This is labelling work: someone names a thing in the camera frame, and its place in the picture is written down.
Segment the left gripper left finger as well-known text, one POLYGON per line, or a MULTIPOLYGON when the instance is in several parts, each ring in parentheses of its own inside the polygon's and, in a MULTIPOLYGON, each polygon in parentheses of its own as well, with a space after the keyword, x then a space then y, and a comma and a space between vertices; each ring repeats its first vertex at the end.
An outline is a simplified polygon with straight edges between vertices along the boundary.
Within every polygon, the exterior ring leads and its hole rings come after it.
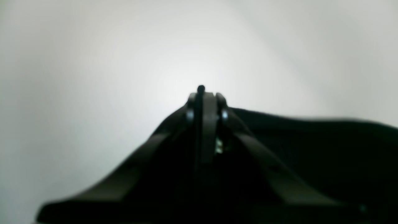
POLYGON ((38 224, 157 223, 190 190, 197 171, 203 93, 190 94, 105 178, 66 200, 44 204, 38 224))

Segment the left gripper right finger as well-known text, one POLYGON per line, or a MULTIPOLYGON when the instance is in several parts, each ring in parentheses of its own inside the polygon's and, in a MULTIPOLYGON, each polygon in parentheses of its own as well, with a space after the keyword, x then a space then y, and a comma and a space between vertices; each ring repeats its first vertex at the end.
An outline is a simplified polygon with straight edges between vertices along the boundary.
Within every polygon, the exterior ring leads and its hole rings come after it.
POLYGON ((360 205, 332 199, 309 186, 263 145, 227 106, 222 94, 202 93, 202 173, 215 168, 217 154, 249 160, 267 187, 260 210, 265 224, 361 224, 367 212, 360 205))

